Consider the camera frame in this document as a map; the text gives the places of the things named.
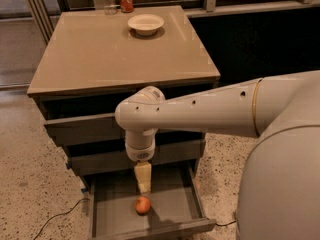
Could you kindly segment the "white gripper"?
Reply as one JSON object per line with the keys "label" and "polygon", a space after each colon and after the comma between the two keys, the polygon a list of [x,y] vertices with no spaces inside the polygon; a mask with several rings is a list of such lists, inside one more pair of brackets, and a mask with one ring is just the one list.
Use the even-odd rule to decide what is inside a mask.
{"label": "white gripper", "polygon": [[126,153],[128,157],[134,161],[138,162],[134,167],[134,173],[137,180],[139,191],[142,195],[148,195],[151,192],[151,175],[152,166],[149,162],[155,154],[155,142],[149,147],[143,149],[137,149],[125,144]]}

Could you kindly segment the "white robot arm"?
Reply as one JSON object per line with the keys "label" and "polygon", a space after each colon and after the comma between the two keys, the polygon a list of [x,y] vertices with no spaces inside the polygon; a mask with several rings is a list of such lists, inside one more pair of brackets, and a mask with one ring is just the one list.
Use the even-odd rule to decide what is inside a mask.
{"label": "white robot arm", "polygon": [[174,99],[146,87],[116,108],[128,156],[153,156],[158,129],[255,136],[240,184],[237,240],[320,240],[320,71]]}

